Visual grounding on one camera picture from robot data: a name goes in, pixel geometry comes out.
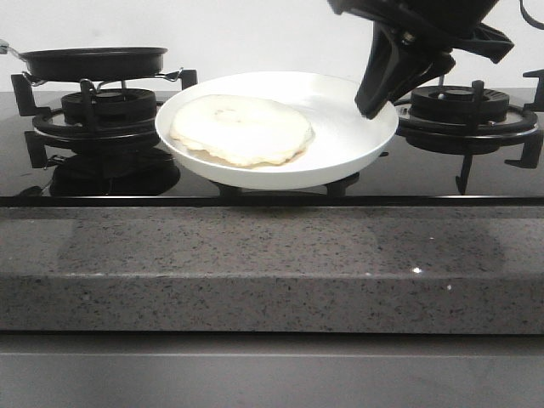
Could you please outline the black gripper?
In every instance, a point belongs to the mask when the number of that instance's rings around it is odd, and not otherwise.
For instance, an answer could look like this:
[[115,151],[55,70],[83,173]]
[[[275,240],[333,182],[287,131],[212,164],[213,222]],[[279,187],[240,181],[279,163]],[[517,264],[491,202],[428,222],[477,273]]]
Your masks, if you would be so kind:
[[495,1],[330,1],[335,14],[373,20],[371,53],[354,102],[373,119],[387,102],[395,102],[425,82],[449,73],[456,62],[446,52],[419,56],[401,32],[425,48],[457,48],[500,62],[513,48],[501,31],[483,23]]

